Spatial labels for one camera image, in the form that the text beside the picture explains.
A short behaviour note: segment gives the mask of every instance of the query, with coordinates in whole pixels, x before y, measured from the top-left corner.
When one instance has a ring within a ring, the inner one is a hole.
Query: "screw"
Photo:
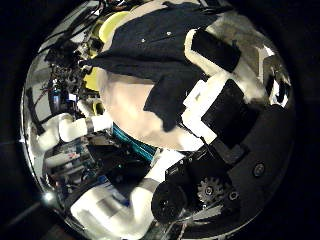
[[[207,188],[204,190],[204,192],[206,193],[206,195],[212,195],[213,189],[212,189],[212,187],[207,187]]]
[[[238,193],[238,192],[231,192],[231,193],[229,194],[229,199],[230,199],[231,201],[234,201],[234,200],[238,199],[238,197],[239,197],[239,193]]]
[[[258,163],[253,169],[253,175],[255,177],[261,177],[265,172],[265,166],[263,163]]]

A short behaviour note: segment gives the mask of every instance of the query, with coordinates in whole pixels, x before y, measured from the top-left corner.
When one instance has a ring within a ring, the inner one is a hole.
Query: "cloth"
[[[167,7],[136,18],[119,27],[108,51],[84,64],[109,72],[151,79],[145,111],[154,112],[165,131],[172,130],[184,110],[183,100],[203,71],[184,55],[190,29],[212,24],[217,17],[196,11],[192,3],[164,3]]]

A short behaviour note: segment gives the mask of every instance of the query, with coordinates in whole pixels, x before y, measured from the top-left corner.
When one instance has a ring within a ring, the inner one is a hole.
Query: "cable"
[[[86,16],[86,17],[84,17],[79,23],[78,23],[78,25],[80,25],[80,24],[82,24],[82,23],[84,23],[86,20],[88,20],[90,17],[92,17],[93,15],[94,15],[94,13],[99,9],[99,7],[100,7],[100,5],[98,4],[98,6],[94,9],[94,10],[92,10],[93,12],[90,14],[90,15],[88,15],[88,16]],[[84,14],[84,15],[86,15],[87,13],[86,13],[86,11],[84,11],[84,12],[82,12],[80,15],[79,15],[79,17],[82,15],[82,14]],[[45,40],[44,40],[44,42],[47,42],[48,40],[50,40],[50,39],[52,39],[52,38],[54,38],[54,37],[56,37],[56,36],[58,36],[58,35],[61,35],[61,34],[64,34],[64,33],[68,33],[68,32],[70,32],[70,31],[73,31],[77,26],[72,26],[72,27],[70,27],[69,26],[69,28],[68,29],[65,29],[65,30],[63,30],[63,31],[61,31],[61,32],[57,32],[57,33],[55,33],[55,34],[53,34],[53,35],[50,35],[50,36],[48,36]]]
[[[101,13],[103,13],[105,9],[106,9],[106,8],[105,8],[105,5],[102,4]],[[60,40],[60,41],[58,41],[58,42],[55,42],[55,43],[53,43],[53,44],[51,44],[51,45],[43,48],[42,50],[40,50],[40,51],[36,54],[36,56],[39,55],[39,54],[41,54],[41,53],[43,53],[43,52],[45,52],[45,51],[47,51],[47,50],[49,50],[49,49],[51,49],[52,47],[59,46],[59,44],[62,45],[62,44],[65,43],[67,40],[70,40],[70,39],[72,39],[73,37],[77,36],[79,33],[82,33],[84,30],[86,30],[88,27],[90,27],[93,23],[95,23],[100,17],[101,17],[101,14],[99,14],[96,18],[94,18],[92,21],[90,21],[86,26],[84,26],[83,28],[81,28],[81,29],[78,30],[77,32],[75,32],[75,33],[73,33],[72,35],[70,35],[68,38],[62,39],[62,40]]]

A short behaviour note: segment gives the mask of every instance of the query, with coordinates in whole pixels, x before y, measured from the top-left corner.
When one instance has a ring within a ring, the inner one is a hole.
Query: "white cylinder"
[[[183,157],[184,155],[173,150],[164,150],[160,153],[153,168],[141,184],[131,192],[130,207],[120,206],[110,197],[107,189],[97,186],[75,202],[71,207],[73,216],[87,229],[96,222],[95,226],[101,227],[98,232],[111,232],[118,237],[130,240],[142,238],[154,219],[151,211],[153,192],[147,187],[148,181],[153,179],[155,184],[163,182],[166,169]],[[89,212],[93,217],[91,223],[80,216],[83,212]]]

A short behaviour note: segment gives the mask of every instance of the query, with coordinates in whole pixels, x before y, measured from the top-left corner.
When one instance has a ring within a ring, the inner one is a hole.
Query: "yellow part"
[[[92,68],[90,74],[87,74],[84,77],[84,81],[86,81],[86,88],[91,89],[93,91],[99,91],[98,83],[97,83],[97,68]]]
[[[122,11],[113,14],[101,26],[99,30],[99,38],[102,42],[106,43],[110,33],[117,27],[119,22],[129,14],[129,11]]]

